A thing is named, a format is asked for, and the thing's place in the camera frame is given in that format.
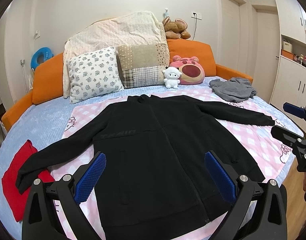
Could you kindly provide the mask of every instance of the jacket zipper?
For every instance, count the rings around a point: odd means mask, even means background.
[[[208,215],[207,215],[206,209],[205,209],[205,207],[204,207],[204,204],[203,204],[203,202],[202,202],[202,199],[200,198],[200,194],[199,194],[198,191],[197,191],[197,188],[195,187],[194,183],[192,182],[192,180],[190,179],[190,177],[189,177],[188,174],[186,173],[185,169],[183,168],[181,162],[179,161],[179,159],[178,159],[178,157],[177,157],[177,155],[176,155],[176,153],[175,153],[175,150],[174,150],[174,148],[172,147],[172,144],[170,143],[170,141],[169,141],[169,139],[168,139],[167,133],[166,133],[166,131],[164,130],[164,128],[162,127],[162,125],[160,124],[160,122],[158,121],[158,119],[157,119],[157,117],[156,117],[156,115],[155,115],[155,113],[154,113],[154,110],[152,109],[152,107],[150,106],[150,104],[148,104],[148,106],[149,106],[151,112],[153,113],[153,116],[154,116],[154,118],[156,119],[157,123],[158,123],[159,126],[161,127],[161,129],[162,129],[162,131],[163,131],[163,133],[164,133],[164,135],[165,135],[165,137],[166,137],[166,140],[167,140],[168,144],[169,144],[170,147],[172,148],[173,153],[174,153],[174,155],[175,155],[175,157],[176,157],[176,160],[177,160],[178,164],[180,165],[181,170],[182,170],[182,172],[184,173],[184,176],[186,177],[187,181],[188,181],[189,184],[191,185],[191,188],[193,189],[194,194],[195,194],[195,196],[197,197],[197,200],[198,200],[199,204],[203,207],[202,215],[203,215],[204,217],[206,217],[205,223],[209,223],[210,220],[209,220],[209,218],[208,218]]]

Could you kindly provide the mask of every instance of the blue inflatable ring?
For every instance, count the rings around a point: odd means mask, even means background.
[[[54,57],[50,48],[48,48],[48,47],[40,48],[37,52],[34,53],[32,59],[31,59],[31,69],[33,71],[35,71],[35,69],[40,65],[37,61],[37,59],[40,56],[43,56],[43,62],[45,62],[48,59]]]

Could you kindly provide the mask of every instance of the black zip-up jacket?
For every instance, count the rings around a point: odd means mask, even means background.
[[[224,214],[204,165],[213,150],[223,163],[253,181],[264,176],[248,151],[216,119],[272,126],[262,113],[188,96],[128,97],[107,106],[66,139],[33,154],[18,172],[28,188],[39,172],[77,157],[90,143],[107,158],[95,194],[107,240],[167,240]]]

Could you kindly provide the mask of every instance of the metal screw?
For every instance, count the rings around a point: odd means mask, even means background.
[[[41,182],[41,180],[40,179],[36,179],[36,180],[34,180],[34,185],[38,185],[38,184],[40,184],[40,182]]]
[[[248,177],[246,175],[241,175],[240,180],[243,181],[243,182],[246,182],[246,181],[248,181]]]
[[[276,182],[276,180],[271,179],[271,180],[270,180],[270,184],[273,185],[273,186],[276,186],[276,185],[277,185],[277,182]]]
[[[70,174],[66,174],[66,175],[64,175],[63,180],[64,181],[69,181],[71,179],[71,177],[72,176]]]

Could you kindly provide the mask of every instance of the blue bedsheet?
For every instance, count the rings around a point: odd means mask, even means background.
[[[183,86],[179,85],[179,89],[198,89],[208,87],[209,82],[212,79],[218,77],[206,77],[204,82],[199,85]],[[64,128],[67,125],[68,119],[74,107],[79,105],[87,105],[96,102],[100,102],[110,98],[117,98],[122,96],[142,95],[150,94],[154,92],[168,91],[165,86],[151,86],[144,88],[126,89],[121,92],[103,95],[96,98],[90,98],[86,101],[69,104],[69,99],[57,98],[38,106],[31,106],[11,128],[10,132],[5,138],[0,148],[0,220],[7,229],[7,231],[16,239],[21,239],[21,223],[17,223],[13,217],[12,211],[3,195],[1,178],[4,172],[9,167],[15,153],[21,148],[27,139],[31,140],[33,146],[38,150],[41,150],[48,145],[56,142],[62,138]],[[279,120],[282,121],[286,127],[303,136],[303,133],[294,123],[288,119],[282,112],[270,106],[259,97],[249,99],[267,112],[273,114]],[[285,179],[289,168],[294,160],[294,156],[291,155],[282,172],[277,178],[279,184]]]

